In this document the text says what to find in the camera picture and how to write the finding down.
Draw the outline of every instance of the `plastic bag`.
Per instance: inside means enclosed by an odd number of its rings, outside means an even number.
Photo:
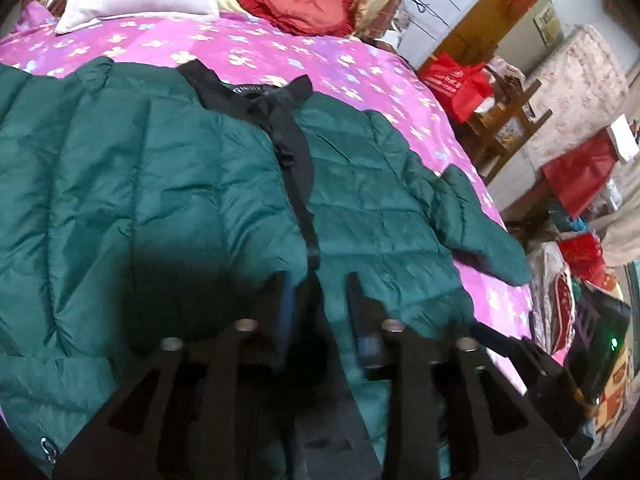
[[[418,74],[447,115],[464,123],[485,99],[494,94],[483,68],[484,64],[459,65],[451,56],[442,54]]]
[[[604,189],[596,195],[589,209],[600,211],[604,206],[607,207],[608,214],[616,212],[622,206],[622,195],[620,195],[616,181],[613,178],[607,180]]]
[[[618,161],[606,130],[600,130],[584,144],[560,155],[542,167],[554,194],[568,211],[578,218],[609,181]]]

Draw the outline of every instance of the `green puffer jacket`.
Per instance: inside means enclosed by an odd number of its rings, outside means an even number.
[[[465,174],[437,177],[380,113],[316,92],[294,116],[326,316],[382,457],[388,385],[356,366],[347,273],[441,337],[473,317],[451,250],[512,285],[529,268]],[[43,469],[40,439],[64,450],[163,337],[214,335],[271,273],[306,274],[270,138],[205,110],[170,68],[98,58],[57,80],[0,65],[0,200],[0,406]]]

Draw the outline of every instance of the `black metal bracket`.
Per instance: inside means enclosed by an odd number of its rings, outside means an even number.
[[[196,343],[163,340],[59,457],[53,480],[245,478],[261,395],[253,384],[304,382],[325,366],[321,355],[296,362],[322,345],[312,320],[319,291],[315,275],[293,286],[277,273],[249,319]]]
[[[436,480],[438,445],[448,444],[453,478],[578,479],[574,461],[540,414],[472,338],[422,338],[347,278],[354,344],[368,380],[391,380],[383,480]],[[499,340],[499,343],[511,342]],[[527,347],[513,355],[532,380],[545,361]],[[435,407],[446,406],[444,435]]]
[[[511,361],[527,387],[525,399],[569,452],[581,458],[584,452],[577,451],[584,446],[577,444],[582,441],[581,429],[588,417],[584,404],[577,400],[580,394],[569,371],[528,338],[508,337],[477,321],[471,326],[470,335]]]

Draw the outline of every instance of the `bed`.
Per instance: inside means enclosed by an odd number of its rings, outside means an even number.
[[[471,179],[482,209],[501,222],[491,197],[456,142],[442,108],[399,57],[355,38],[284,34],[265,20],[222,13],[214,23],[171,18],[121,18],[57,36],[56,19],[36,2],[15,32],[0,40],[0,62],[35,75],[64,77],[98,56],[117,62],[177,66],[198,58],[224,81],[284,85],[308,74],[314,89],[356,108],[381,111],[433,171],[459,166]],[[512,287],[463,264],[463,285],[476,318],[513,336],[529,335],[528,286]],[[510,362],[493,356],[510,380],[524,385]]]
[[[530,99],[536,117],[552,117],[518,150],[489,185],[498,210],[523,196],[540,178],[540,168],[591,139],[620,114],[628,95],[625,73],[611,47],[591,25],[576,31],[530,75],[542,88]],[[504,136],[517,137],[513,125]]]

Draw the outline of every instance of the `red bag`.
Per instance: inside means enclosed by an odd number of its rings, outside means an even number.
[[[605,187],[617,161],[609,134],[600,130],[581,146],[546,163],[542,173],[569,216],[575,219]]]
[[[494,90],[482,73],[484,64],[461,66],[448,54],[442,54],[431,66],[418,72],[440,102],[447,115],[464,123]]]
[[[602,247],[593,233],[562,240],[558,242],[558,247],[573,276],[602,288],[606,266]]]

